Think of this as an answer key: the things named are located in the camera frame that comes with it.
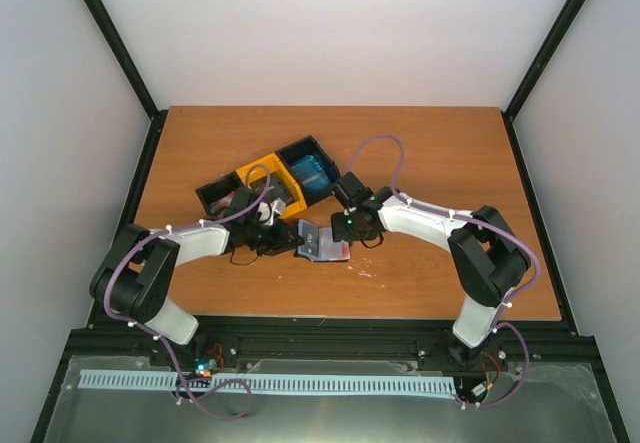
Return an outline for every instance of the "white wall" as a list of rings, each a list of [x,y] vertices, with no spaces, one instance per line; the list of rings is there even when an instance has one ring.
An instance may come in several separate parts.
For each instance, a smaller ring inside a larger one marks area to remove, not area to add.
[[[506,106],[564,0],[104,0],[158,104]]]
[[[147,119],[81,0],[0,0],[0,440],[28,441]]]
[[[516,120],[581,333],[640,441],[640,5],[588,0]]]

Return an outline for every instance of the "open box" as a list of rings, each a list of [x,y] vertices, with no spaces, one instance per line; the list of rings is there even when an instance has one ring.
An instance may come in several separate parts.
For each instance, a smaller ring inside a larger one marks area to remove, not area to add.
[[[207,216],[216,216],[220,201],[244,186],[249,170],[256,164],[269,168],[290,196],[282,218],[290,218],[325,199],[331,194],[332,184],[340,177],[334,161],[315,138],[307,136],[196,189]],[[262,168],[256,168],[249,176],[248,186],[256,189],[265,176]]]

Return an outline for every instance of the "wooden tabletop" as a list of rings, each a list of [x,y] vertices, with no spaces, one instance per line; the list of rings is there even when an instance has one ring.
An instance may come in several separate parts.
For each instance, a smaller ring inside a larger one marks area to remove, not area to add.
[[[402,191],[457,209],[494,206],[542,260],[497,108],[173,107],[136,223],[160,228],[197,221],[204,216],[197,187],[309,134],[344,170],[358,144],[377,133],[394,133],[406,146]],[[397,158],[395,143],[376,141],[354,172],[375,191],[389,184]],[[331,198],[296,217],[329,226],[331,213],[341,209]],[[250,266],[231,265],[228,256],[201,259],[176,269],[169,295],[196,314],[399,318],[455,318],[464,298],[449,253],[407,235],[387,234],[376,249],[355,244],[348,263],[291,255]],[[236,253],[238,261],[251,258]],[[543,269],[506,317],[560,318],[544,262]]]

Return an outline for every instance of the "wooden table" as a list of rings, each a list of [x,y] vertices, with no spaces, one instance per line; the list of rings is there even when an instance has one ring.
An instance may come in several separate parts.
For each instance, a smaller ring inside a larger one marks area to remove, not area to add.
[[[303,136],[313,135],[344,170],[361,141],[383,132],[406,146],[402,191],[458,209],[495,206],[542,259],[497,108],[173,107],[136,223],[159,228],[197,221],[204,212],[195,188]],[[389,184],[397,158],[392,141],[376,141],[362,152],[355,173],[375,191]],[[332,198],[296,216],[328,226],[340,210]],[[231,265],[228,256],[183,265],[170,297],[196,314],[399,318],[455,318],[464,297],[451,256],[407,235],[387,234],[371,250],[355,244],[349,263],[290,255],[244,267]],[[236,253],[240,261],[251,257]],[[546,268],[505,315],[560,319]]]

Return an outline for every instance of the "black metal frame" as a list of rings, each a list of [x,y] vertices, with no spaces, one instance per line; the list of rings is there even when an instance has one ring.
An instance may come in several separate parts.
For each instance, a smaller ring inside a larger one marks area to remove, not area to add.
[[[133,222],[142,192],[151,169],[155,151],[167,117],[167,110],[159,111],[137,71],[118,31],[101,0],[84,0],[109,46],[125,72],[140,103],[149,115],[150,128],[142,155],[127,196],[118,229]],[[513,123],[533,90],[553,53],[568,31],[586,0],[567,0],[544,43],[531,63],[513,99],[503,112],[505,130],[520,172],[522,185],[540,239],[556,299],[562,316],[558,322],[514,322],[527,341],[530,352],[547,362],[589,363],[594,371],[601,397],[618,441],[629,441],[607,374],[595,340],[577,335],[575,320],[560,278],[542,214],[536,200],[529,174],[520,150]],[[438,348],[444,344],[451,328],[450,320],[380,320],[380,319],[316,319],[261,317],[199,316],[205,333],[225,342],[225,348],[235,348],[235,355],[227,352],[225,361],[244,365],[278,355],[297,359],[381,359],[416,360],[420,368],[437,370],[451,376],[477,375],[478,368],[460,370],[446,358],[416,358],[421,348]],[[490,344],[500,345],[509,358],[518,361],[522,349],[513,335],[496,335]],[[157,364],[166,364],[157,342],[138,330],[131,330],[110,320],[98,305],[94,305],[87,328],[73,330],[62,355],[51,390],[32,442],[43,441],[69,359],[74,355],[148,355]]]

